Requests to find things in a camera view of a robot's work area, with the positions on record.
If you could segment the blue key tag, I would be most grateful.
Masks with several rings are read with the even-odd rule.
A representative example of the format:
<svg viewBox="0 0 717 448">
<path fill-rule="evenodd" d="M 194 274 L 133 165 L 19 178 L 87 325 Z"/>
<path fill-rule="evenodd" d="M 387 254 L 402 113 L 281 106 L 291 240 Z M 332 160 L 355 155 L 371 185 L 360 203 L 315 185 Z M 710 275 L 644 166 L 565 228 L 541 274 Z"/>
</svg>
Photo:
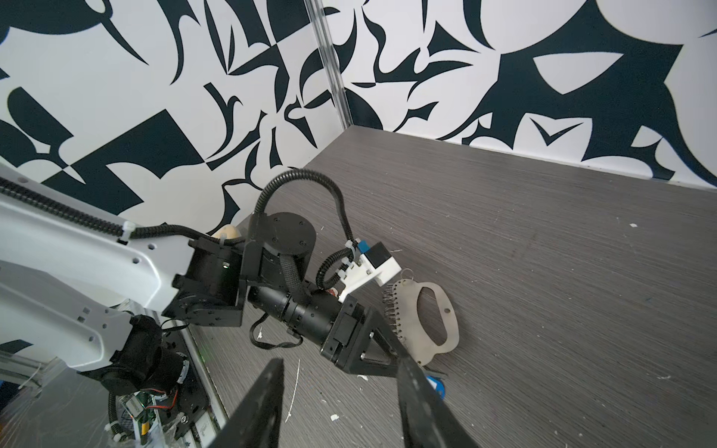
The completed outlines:
<svg viewBox="0 0 717 448">
<path fill-rule="evenodd" d="M 436 391 L 441 399 L 446 398 L 446 385 L 441 378 L 427 375 L 427 381 L 431 384 L 431 387 Z"/>
</svg>

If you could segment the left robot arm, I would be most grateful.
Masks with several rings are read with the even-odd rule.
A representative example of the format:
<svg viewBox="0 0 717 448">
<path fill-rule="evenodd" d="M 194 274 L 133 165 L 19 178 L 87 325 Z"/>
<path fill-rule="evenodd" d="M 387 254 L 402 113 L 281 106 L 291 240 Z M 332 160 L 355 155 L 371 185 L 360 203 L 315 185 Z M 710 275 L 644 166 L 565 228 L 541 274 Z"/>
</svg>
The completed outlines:
<svg viewBox="0 0 717 448">
<path fill-rule="evenodd" d="M 283 323 L 295 345 L 311 341 L 351 374 L 393 377 L 406 354 L 386 320 L 352 294 L 400 270 L 382 245 L 352 231 L 340 255 L 344 290 L 305 279 L 316 232 L 292 213 L 268 214 L 292 181 L 323 186 L 347 224 L 339 187 L 299 169 L 261 192 L 245 236 L 212 237 L 180 225 L 141 227 L 35 181 L 1 170 L 1 340 L 33 348 L 125 395 L 168 393 L 189 364 L 162 344 L 158 317 L 238 327 L 246 304 Z"/>
</svg>

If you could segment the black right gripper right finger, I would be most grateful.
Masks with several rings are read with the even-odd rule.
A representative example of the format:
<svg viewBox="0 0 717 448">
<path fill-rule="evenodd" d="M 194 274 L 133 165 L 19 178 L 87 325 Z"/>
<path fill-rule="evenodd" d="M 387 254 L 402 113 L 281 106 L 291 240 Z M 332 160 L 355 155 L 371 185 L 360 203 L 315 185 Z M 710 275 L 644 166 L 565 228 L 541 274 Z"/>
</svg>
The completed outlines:
<svg viewBox="0 0 717 448">
<path fill-rule="evenodd" d="M 412 358 L 399 359 L 396 380 L 405 447 L 479 447 Z"/>
</svg>

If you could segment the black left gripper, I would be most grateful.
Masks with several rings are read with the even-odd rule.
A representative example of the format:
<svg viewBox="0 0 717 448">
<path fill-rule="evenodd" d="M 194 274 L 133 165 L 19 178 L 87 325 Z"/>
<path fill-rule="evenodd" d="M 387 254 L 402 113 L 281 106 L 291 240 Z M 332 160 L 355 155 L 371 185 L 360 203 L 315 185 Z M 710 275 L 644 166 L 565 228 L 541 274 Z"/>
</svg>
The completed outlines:
<svg viewBox="0 0 717 448">
<path fill-rule="evenodd" d="M 344 373 L 395 377 L 401 343 L 381 313 L 349 297 L 344 300 L 320 352 Z"/>
</svg>

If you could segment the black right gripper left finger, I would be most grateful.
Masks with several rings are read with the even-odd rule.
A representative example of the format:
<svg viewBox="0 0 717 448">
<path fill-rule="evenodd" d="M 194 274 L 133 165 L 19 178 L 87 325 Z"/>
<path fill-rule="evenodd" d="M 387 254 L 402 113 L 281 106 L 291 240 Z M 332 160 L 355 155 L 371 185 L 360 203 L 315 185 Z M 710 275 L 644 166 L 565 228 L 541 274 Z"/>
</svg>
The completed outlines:
<svg viewBox="0 0 717 448">
<path fill-rule="evenodd" d="M 279 446 L 285 367 L 272 358 L 220 430 L 211 448 Z"/>
</svg>

